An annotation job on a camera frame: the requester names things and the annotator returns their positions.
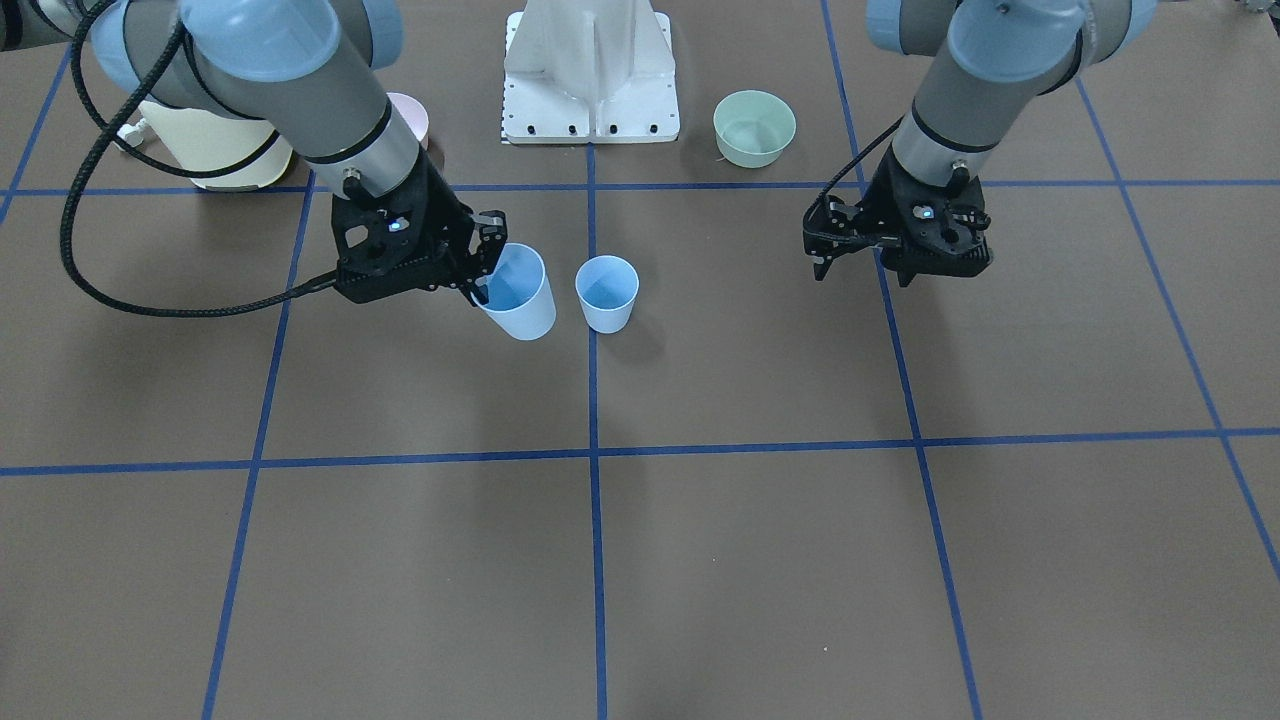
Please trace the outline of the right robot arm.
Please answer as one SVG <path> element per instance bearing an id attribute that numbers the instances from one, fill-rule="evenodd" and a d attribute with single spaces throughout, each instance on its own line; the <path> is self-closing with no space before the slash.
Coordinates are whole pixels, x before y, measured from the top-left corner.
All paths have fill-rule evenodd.
<path id="1" fill-rule="evenodd" d="M 73 85 L 99 136 L 70 182 L 59 255 L 70 282 L 141 316 L 220 318 L 335 290 L 367 304 L 412 290 L 457 290 L 486 306 L 508 240 L 502 211 L 475 213 L 442 178 L 376 78 L 396 63 L 393 1 L 5 1 L 3 50 L 69 45 Z M 332 191 L 332 272 L 250 304 L 128 304 L 77 266 L 76 217 L 91 176 L 143 101 L 264 120 Z"/>

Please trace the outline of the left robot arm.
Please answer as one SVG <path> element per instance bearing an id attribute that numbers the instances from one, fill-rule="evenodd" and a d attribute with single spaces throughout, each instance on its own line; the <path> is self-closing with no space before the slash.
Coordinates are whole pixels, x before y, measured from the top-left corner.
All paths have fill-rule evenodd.
<path id="1" fill-rule="evenodd" d="M 870 1 L 879 49 L 927 56 L 911 106 L 867 191 L 847 204 L 824 187 L 803 218 L 817 281 L 868 249 L 901 286 L 973 278 L 993 254 L 980 169 L 1034 97 L 1114 56 L 1149 26 L 1155 1 Z"/>

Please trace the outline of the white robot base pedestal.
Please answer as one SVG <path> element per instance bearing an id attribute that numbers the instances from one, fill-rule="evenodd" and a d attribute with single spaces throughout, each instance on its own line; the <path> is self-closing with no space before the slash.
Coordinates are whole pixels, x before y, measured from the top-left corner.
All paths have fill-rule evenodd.
<path id="1" fill-rule="evenodd" d="M 668 143 L 682 129 L 672 23 L 649 1 L 529 1 L 504 23 L 500 137 Z"/>

